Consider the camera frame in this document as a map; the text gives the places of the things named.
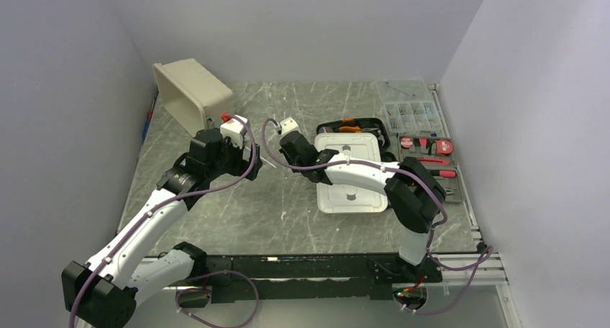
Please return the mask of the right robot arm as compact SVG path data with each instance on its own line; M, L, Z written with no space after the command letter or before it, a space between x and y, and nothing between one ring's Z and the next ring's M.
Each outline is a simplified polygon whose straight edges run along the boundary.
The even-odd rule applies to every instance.
M405 281L424 272L424 259L432 240L434 220L444 215L447 192L420 160L373 162L338 150L317 150L298 130L280 133L284 165L312 183L349 185L385 196L404 228L396 271Z

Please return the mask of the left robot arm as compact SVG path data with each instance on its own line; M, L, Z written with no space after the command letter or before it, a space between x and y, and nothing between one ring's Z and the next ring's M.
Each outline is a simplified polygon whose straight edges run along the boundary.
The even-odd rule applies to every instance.
M254 180L260 147L248 126L232 119L219 128L198 131L189 149L164 172L148 200L126 225L85 263L69 263L61 273L68 326L124 327L136 309L165 287L205 279L207 254L181 242L148 264L142 260L166 231L192 209L218 177Z

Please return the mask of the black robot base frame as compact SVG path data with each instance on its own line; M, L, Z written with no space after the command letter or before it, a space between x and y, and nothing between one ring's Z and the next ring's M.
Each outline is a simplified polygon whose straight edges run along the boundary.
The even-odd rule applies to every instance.
M391 300L399 287L442 282L431 260L413 266L397 253L295 255L208 255L181 242L174 246L194 257L194 269L180 286L205 286L213 304L259 298Z

